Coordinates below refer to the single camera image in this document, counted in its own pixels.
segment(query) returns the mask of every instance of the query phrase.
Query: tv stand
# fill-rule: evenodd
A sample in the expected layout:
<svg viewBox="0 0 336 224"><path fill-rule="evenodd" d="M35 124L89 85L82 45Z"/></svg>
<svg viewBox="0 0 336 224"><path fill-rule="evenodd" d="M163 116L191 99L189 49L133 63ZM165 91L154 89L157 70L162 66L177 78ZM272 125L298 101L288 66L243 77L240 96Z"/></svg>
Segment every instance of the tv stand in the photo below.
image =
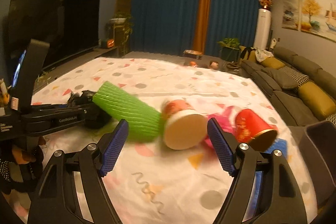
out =
<svg viewBox="0 0 336 224"><path fill-rule="evenodd" d="M55 81L65 73L81 66L97 57L119 57L118 47L112 48L94 48L90 52L85 52L82 55L76 55L69 59L67 62L59 65L55 65L54 69L50 68L49 72L40 77L34 85L33 94L44 88L49 83Z"/></svg>

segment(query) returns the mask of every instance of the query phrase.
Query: painting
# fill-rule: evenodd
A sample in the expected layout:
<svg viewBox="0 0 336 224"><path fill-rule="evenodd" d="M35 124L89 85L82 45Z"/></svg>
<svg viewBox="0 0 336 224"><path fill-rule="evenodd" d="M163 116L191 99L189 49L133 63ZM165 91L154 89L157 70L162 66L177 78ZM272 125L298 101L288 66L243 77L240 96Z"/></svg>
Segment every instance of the painting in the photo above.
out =
<svg viewBox="0 0 336 224"><path fill-rule="evenodd" d="M301 31L336 42L336 0L302 0Z"/></svg>
<svg viewBox="0 0 336 224"><path fill-rule="evenodd" d="M299 0L283 0L283 28L298 30L299 15Z"/></svg>

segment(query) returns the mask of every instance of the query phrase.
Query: dark green planter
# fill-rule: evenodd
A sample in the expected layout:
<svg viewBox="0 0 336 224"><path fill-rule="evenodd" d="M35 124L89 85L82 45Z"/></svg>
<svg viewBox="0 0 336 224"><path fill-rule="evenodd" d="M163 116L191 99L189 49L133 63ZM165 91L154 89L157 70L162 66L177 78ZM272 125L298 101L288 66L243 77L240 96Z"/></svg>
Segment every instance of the dark green planter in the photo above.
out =
<svg viewBox="0 0 336 224"><path fill-rule="evenodd" d="M240 49L223 47L221 59L227 62L238 62Z"/></svg>

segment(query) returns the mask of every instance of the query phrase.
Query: orange curtain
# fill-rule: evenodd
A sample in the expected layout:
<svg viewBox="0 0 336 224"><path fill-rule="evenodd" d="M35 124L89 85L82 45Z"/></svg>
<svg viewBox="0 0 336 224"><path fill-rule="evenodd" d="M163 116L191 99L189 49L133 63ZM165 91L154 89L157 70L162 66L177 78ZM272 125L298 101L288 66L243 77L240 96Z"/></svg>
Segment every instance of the orange curtain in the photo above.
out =
<svg viewBox="0 0 336 224"><path fill-rule="evenodd" d="M193 50L204 52L209 21L210 0L199 0Z"/></svg>

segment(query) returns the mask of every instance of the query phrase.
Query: green foam sleeve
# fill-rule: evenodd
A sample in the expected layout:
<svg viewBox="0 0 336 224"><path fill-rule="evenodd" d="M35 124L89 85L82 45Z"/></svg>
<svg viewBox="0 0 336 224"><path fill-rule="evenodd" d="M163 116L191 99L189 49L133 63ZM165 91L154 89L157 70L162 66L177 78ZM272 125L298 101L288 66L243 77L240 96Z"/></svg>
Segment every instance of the green foam sleeve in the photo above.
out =
<svg viewBox="0 0 336 224"><path fill-rule="evenodd" d="M93 96L93 102L113 118L128 122L128 140L152 141L162 132L160 112L108 81Z"/></svg>

